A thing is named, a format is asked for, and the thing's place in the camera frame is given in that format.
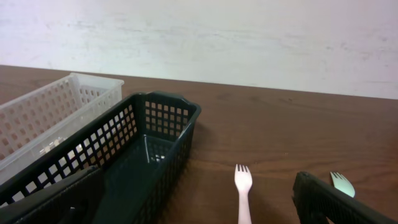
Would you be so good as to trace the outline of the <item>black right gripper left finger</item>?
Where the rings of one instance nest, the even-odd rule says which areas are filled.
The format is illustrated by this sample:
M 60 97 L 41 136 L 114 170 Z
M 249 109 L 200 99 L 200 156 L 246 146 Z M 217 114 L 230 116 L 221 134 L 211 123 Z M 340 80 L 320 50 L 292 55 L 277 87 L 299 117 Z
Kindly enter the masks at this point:
M 1 223 L 91 223 L 104 195 L 104 172 L 91 166 L 1 208 Z

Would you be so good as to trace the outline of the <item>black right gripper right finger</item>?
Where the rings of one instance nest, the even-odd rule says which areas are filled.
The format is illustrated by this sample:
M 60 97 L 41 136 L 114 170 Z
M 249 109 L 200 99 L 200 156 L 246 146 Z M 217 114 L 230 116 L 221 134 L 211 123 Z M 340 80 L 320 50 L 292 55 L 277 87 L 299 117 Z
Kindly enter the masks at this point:
M 301 224 L 397 224 L 308 172 L 297 173 L 293 191 Z

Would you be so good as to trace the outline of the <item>mint green plastic fork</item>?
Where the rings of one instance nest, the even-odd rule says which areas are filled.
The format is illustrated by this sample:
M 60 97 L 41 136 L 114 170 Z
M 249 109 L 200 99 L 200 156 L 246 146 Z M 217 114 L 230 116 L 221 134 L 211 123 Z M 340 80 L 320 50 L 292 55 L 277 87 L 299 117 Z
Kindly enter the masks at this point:
M 330 172 L 330 176 L 333 182 L 333 186 L 336 189 L 354 198 L 355 189 L 351 182 L 343 174 L 340 174 L 338 172 Z

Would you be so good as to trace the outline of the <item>white plastic fork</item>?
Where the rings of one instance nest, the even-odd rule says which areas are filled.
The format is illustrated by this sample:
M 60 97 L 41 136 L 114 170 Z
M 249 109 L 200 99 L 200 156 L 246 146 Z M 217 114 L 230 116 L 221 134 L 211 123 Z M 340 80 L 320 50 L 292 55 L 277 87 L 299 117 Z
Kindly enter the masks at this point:
M 248 166 L 236 164 L 234 182 L 239 194 L 238 223 L 251 224 L 248 194 L 252 187 L 252 175 Z

